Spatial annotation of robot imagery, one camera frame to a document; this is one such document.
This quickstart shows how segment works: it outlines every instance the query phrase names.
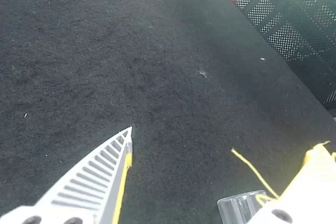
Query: yellow strip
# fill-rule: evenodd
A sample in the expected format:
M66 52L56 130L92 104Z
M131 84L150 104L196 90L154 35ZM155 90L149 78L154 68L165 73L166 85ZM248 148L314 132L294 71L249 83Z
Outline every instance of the yellow strip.
M252 170L252 172L255 173L255 175L259 178L260 182L267 188L267 190L270 191L271 194L274 195L277 199L279 198L279 195L271 188L271 186L264 180L262 175L258 172L258 170L253 166L253 164L250 163L249 160L244 158L241 154L239 154L235 149L231 149L231 152L235 154L241 161L243 161L245 164L247 164L248 167Z
M118 224L118 221L119 221L121 204L122 204L122 197L124 196L124 191L125 191L127 171L131 166L132 166L132 153L127 153L126 157L125 157L124 168L122 170L119 192L118 192L118 196L117 196L116 207L114 209L112 224Z

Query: yellow string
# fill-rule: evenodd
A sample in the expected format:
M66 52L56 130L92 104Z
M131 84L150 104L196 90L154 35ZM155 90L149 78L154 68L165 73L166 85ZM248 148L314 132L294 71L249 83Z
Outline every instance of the yellow string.
M256 194L256 200L262 207L266 204L266 202L263 201L263 199L269 200L269 201L276 200L264 194Z
M253 164L250 163L249 160L244 158L241 154L239 154L235 149L231 149L231 152L235 154L241 161L243 161L247 166L252 170L252 172L255 173L255 175L258 177L260 182L267 188L267 190L270 191L271 194L274 195L277 199L279 198L279 195L271 188L271 186L264 180L264 178L261 176L261 174L258 172L258 170L253 166Z

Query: screw hole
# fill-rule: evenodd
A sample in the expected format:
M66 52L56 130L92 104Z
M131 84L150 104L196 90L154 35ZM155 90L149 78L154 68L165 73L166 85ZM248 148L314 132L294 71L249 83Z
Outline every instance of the screw hole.
M283 220L287 223L292 223L293 222L293 219L292 217L286 213L285 211L283 210L280 210L280 209L274 209L272 211L272 214L274 214L276 217L278 217L280 220Z
M41 222L40 216L31 216L26 219L22 224L39 224Z
M64 222L64 224L83 224L83 221L77 217L73 217Z

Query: dark gray carpet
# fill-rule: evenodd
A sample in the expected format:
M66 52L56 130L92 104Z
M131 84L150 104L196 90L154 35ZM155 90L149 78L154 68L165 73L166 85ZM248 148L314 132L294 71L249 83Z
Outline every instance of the dark gray carpet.
M121 223L220 223L262 188L231 147L280 193L336 136L227 0L0 0L0 52L1 213L133 125Z

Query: white ridged plastic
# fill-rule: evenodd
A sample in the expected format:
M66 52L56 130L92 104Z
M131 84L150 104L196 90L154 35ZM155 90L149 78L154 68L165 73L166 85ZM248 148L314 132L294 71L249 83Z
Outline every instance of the white ridged plastic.
M112 218L125 156L132 153L131 133L129 127L105 141L65 173L35 206L3 215L0 224L23 224L33 216L41 217L40 224L67 223L69 216L80 218L83 224L98 224L103 214L105 220Z

